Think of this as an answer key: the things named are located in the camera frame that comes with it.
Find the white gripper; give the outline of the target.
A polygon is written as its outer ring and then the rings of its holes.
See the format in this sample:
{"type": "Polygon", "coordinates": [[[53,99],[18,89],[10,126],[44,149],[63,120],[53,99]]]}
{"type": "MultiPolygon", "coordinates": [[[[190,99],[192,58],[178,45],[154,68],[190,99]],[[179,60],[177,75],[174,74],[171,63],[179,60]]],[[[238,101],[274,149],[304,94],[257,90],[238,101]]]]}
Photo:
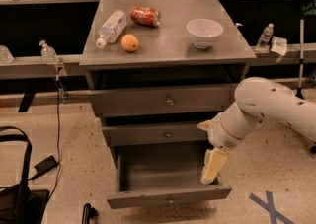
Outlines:
{"type": "Polygon", "coordinates": [[[232,151],[237,147],[237,139],[224,129],[221,116],[222,113],[220,112],[213,119],[197,125],[198,129],[207,133],[208,141],[214,147],[214,149],[205,152],[200,179],[204,185],[211,184],[224,167],[228,159],[225,151],[232,151]]]}

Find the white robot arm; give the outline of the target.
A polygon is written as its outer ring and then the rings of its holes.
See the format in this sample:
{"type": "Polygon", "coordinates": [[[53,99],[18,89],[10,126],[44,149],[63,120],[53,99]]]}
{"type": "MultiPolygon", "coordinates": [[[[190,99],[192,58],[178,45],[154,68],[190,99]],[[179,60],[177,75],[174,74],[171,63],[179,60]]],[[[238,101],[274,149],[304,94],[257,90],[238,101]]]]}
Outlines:
{"type": "Polygon", "coordinates": [[[197,125],[207,133],[213,146],[207,150],[201,182],[210,184],[245,136],[272,122],[294,129],[309,141],[316,141],[316,104],[296,97],[286,86],[261,77],[240,82],[234,92],[235,102],[215,118],[197,125]]]}

